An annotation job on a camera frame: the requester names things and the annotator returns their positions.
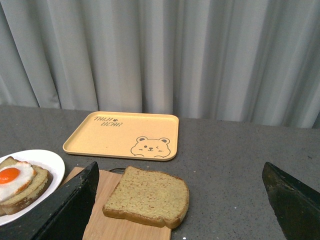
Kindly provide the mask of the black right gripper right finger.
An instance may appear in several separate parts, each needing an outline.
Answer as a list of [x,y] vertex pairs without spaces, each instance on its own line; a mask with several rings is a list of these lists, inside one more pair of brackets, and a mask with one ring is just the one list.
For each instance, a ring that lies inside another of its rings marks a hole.
[[262,180],[281,230],[288,240],[320,238],[320,193],[270,162]]

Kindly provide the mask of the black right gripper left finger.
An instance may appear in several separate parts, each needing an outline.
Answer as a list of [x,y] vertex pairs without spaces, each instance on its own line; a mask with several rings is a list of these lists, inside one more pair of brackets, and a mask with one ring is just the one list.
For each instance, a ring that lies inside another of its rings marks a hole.
[[0,228],[2,240],[81,240],[99,183],[92,162],[32,210]]

